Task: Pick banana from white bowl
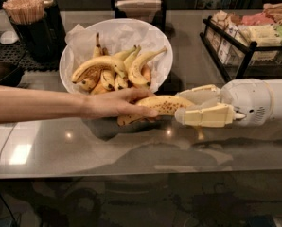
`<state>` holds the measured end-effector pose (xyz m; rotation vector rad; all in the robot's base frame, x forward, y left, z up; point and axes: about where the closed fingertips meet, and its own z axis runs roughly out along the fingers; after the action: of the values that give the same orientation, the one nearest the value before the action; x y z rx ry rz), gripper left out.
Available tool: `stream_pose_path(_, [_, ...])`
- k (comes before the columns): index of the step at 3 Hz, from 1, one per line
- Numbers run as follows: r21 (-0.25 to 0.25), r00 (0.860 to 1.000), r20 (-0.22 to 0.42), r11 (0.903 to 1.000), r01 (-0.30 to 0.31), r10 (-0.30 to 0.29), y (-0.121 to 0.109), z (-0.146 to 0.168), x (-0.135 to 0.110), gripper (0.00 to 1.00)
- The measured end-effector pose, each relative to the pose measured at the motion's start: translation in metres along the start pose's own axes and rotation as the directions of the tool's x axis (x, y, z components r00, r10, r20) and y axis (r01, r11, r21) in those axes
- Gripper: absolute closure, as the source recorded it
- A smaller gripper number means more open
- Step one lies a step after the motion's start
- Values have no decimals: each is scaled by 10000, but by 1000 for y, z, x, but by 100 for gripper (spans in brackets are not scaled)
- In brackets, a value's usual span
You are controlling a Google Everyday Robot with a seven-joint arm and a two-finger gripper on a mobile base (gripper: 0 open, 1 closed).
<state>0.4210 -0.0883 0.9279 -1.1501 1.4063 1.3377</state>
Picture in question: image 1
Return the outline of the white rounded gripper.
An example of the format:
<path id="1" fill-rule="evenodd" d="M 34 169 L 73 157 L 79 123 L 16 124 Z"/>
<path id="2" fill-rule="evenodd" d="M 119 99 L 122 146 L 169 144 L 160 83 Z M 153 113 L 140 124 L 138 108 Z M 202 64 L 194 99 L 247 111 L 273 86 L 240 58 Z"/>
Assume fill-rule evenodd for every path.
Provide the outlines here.
<path id="1" fill-rule="evenodd" d="M 251 127 L 263 125 L 272 114 L 272 88 L 259 79 L 232 80 L 221 89 L 208 84 L 184 90 L 176 96 L 200 105 L 217 99 L 219 94 L 222 103 L 197 110 L 180 108 L 175 112 L 175 119 L 182 125 L 193 127 L 222 128 L 232 122 L 237 126 Z"/>

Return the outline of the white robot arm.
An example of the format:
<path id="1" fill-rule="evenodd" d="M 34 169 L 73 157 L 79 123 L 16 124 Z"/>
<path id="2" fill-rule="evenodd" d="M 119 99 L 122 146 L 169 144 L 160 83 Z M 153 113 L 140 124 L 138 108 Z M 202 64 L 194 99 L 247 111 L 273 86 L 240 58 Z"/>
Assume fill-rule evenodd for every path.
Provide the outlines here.
<path id="1" fill-rule="evenodd" d="M 222 128 L 282 124 L 282 79 L 234 79 L 215 85 L 185 90 L 178 97 L 193 102 L 175 113 L 182 125 Z"/>

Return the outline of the person's bare forearm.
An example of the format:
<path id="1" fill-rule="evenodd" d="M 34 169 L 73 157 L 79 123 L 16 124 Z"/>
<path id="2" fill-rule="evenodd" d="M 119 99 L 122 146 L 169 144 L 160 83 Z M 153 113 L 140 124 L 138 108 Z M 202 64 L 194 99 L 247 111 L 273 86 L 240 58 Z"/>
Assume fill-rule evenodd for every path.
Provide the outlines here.
<path id="1" fill-rule="evenodd" d="M 63 92 L 0 86 L 0 123 L 78 117 L 85 100 Z"/>

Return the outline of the person's bare hand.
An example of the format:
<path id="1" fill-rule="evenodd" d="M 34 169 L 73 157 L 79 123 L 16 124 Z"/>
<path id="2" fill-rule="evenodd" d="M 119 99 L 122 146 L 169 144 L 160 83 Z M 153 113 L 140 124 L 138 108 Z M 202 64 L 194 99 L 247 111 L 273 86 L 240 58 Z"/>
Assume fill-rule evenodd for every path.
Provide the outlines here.
<path id="1" fill-rule="evenodd" d="M 135 100 L 152 97 L 154 94 L 147 89 L 123 89 L 110 93 L 87 96 L 83 103 L 81 116 L 97 119 L 138 114 L 145 117 L 156 117 L 157 111 L 147 106 L 137 106 Z"/>

